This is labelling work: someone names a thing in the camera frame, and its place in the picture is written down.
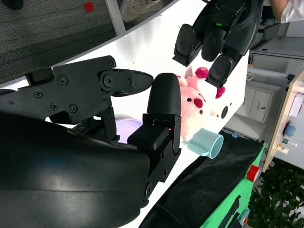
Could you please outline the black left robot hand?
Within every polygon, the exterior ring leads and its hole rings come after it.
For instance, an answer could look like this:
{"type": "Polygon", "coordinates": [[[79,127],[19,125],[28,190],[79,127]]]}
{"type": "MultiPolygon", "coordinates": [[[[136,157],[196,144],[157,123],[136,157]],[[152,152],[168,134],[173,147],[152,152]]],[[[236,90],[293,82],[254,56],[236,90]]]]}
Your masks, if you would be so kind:
{"type": "Polygon", "coordinates": [[[173,59],[189,66],[198,53],[212,62],[207,82],[222,88],[248,52],[261,20],[261,0],[211,0],[193,25],[183,24],[173,59]]]}

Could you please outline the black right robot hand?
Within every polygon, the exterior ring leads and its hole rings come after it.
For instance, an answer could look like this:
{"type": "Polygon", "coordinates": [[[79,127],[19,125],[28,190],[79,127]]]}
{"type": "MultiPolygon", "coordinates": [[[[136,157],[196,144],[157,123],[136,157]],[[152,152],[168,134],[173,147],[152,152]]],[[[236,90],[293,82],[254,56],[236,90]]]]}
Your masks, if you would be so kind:
{"type": "Polygon", "coordinates": [[[0,92],[0,225],[117,228],[134,220],[180,153],[173,73],[118,69],[112,56],[27,75],[0,92]],[[142,126],[120,143],[112,97],[150,90],[142,126]]]}

